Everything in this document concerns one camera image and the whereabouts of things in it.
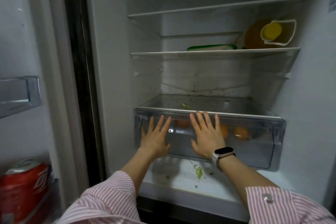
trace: pink striped sleeve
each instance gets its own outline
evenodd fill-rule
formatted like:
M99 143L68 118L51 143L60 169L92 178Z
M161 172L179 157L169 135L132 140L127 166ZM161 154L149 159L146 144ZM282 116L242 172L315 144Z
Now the pink striped sleeve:
M246 188L251 224L335 224L331 213L307 197L276 187Z
M117 171L106 181L87 189L63 214L58 224L139 222L135 188L128 174Z

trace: shirt button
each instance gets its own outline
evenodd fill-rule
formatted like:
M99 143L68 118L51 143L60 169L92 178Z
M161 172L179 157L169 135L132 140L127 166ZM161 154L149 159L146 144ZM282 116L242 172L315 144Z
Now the shirt button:
M274 202L273 197L268 193L263 194L262 198L269 204L272 204Z

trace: drawer front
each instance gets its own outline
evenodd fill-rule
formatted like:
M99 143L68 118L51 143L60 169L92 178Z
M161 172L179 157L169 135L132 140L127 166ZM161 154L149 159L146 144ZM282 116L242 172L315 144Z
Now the drawer front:
M135 142L140 146L140 129L148 130L149 120L154 117L154 126L164 115L172 118L166 142L171 144L169 154L178 158L207 161L195 154L191 139L196 140L189 114L178 111L162 111L137 108L135 110ZM215 124L214 114L209 115ZM232 147L237 157L246 165L258 169L276 171L279 168L283 135L286 122L283 119L220 115L221 131L226 145Z

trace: soda can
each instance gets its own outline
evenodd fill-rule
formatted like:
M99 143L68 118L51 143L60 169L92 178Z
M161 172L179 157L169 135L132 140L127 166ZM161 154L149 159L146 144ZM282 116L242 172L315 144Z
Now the soda can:
M0 178L1 224L42 223L48 192L48 166L37 159L18 162Z

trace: hand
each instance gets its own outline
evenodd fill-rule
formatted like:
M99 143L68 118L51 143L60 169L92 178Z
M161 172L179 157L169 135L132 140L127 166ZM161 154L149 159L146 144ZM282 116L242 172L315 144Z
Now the hand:
M154 118L151 117L149 121L149 127L148 127L147 134L145 134L144 128L141 128L140 149L152 154L153 159L166 156L170 148L170 144L166 145L165 143L165 137L169 129L171 117L168 118L163 128L161 129L163 120L164 120L164 117L162 115L160 117L160 120L156 128L153 131Z
M219 122L218 114L215 115L215 128L211 123L208 113L203 112L203 114L206 123L204 122L202 114L196 112L199 125L195 120L194 115L190 114L191 124L194 127L197 136L197 143L194 140L191 140L191 146L195 153L212 159L212 153L217 149L224 148L225 141L221 133L221 124Z

